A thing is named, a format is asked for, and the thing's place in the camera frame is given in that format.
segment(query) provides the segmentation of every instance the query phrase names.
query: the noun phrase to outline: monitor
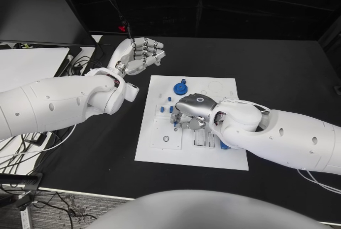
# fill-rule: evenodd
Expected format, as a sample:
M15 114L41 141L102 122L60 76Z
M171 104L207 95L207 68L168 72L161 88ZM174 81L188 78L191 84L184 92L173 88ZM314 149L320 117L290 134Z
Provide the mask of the monitor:
M2 0L0 41L96 46L70 0Z

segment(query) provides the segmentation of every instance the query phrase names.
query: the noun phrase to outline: black table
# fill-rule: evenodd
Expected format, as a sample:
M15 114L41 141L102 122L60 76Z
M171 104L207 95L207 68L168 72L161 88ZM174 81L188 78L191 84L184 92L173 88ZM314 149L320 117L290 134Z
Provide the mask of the black table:
M125 37L105 36L106 66ZM248 152L249 171L135 161L151 75L236 78L239 98L341 126L339 78L317 41L154 38L165 44L162 66L126 76L141 92L119 112L79 124L44 162L41 187L141 197L177 189L230 192L275 203L318 221L341 223L341 196L308 182L295 169ZM341 176L314 173L341 188Z

